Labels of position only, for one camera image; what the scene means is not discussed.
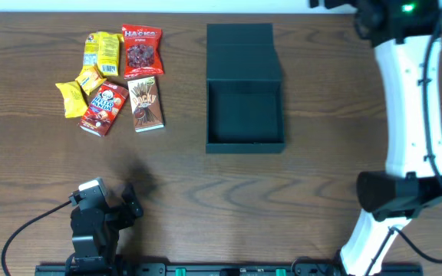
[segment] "wooden table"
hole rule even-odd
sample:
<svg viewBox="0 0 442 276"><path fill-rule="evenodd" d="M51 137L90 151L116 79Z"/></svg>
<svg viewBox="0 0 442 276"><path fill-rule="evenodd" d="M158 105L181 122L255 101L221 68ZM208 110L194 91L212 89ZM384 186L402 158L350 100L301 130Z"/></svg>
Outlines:
<svg viewBox="0 0 442 276"><path fill-rule="evenodd" d="M205 154L206 23L216 22L275 23L285 75L284 153ZM167 125L135 133L127 102L101 138L64 118L54 84L78 75L89 33L120 32L123 23L163 29L166 74L158 82ZM442 100L442 61L440 88ZM17 227L101 176L116 194L135 181L145 209L121 233L119 251L128 258L331 258L358 218L357 174L383 169L386 150L381 75L350 15L0 14L0 254ZM70 213L67 207L42 219L14 240L13 275L73 252ZM442 204L406 233L442 256ZM387 260L420 261L426 274L442 274L442 265L419 259L400 238Z"/></svg>

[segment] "yellow snack bag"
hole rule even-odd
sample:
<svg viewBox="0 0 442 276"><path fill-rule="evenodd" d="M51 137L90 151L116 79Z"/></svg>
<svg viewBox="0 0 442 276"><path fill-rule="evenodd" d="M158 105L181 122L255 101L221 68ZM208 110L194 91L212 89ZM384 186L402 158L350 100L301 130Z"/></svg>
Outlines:
<svg viewBox="0 0 442 276"><path fill-rule="evenodd" d="M83 73L95 64L104 76L119 75L119 49L121 34L98 31L88 35L84 43Z"/></svg>
<svg viewBox="0 0 442 276"><path fill-rule="evenodd" d="M80 84L81 88L83 88L86 95L90 95L91 91L101 86L106 79L101 77L97 66L94 65L83 70L75 80Z"/></svg>
<svg viewBox="0 0 442 276"><path fill-rule="evenodd" d="M81 117L88 108L83 99L80 86L77 81L65 84L55 84L64 98L64 116L66 118Z"/></svg>

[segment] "white wall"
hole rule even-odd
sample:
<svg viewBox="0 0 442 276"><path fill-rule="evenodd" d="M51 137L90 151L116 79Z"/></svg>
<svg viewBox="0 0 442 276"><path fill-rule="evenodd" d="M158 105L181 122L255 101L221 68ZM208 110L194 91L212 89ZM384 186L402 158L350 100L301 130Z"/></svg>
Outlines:
<svg viewBox="0 0 442 276"><path fill-rule="evenodd" d="M0 0L0 12L350 13L308 7L309 0Z"/></svg>

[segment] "brown snack box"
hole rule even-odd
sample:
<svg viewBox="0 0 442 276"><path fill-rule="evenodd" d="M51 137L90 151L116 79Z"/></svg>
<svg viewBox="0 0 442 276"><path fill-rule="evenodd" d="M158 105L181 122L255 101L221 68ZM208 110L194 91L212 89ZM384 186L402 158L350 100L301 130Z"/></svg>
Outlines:
<svg viewBox="0 0 442 276"><path fill-rule="evenodd" d="M98 136L105 136L128 94L125 88L105 81L78 126Z"/></svg>
<svg viewBox="0 0 442 276"><path fill-rule="evenodd" d="M158 87L154 77L130 80L127 85L136 132L164 127Z"/></svg>

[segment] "open box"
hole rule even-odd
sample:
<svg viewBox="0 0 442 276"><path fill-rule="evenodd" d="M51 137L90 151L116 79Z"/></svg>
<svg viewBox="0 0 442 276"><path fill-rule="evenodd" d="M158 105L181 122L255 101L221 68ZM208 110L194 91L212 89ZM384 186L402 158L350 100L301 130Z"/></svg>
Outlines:
<svg viewBox="0 0 442 276"><path fill-rule="evenodd" d="M207 153L280 153L281 69L271 24L207 25Z"/></svg>

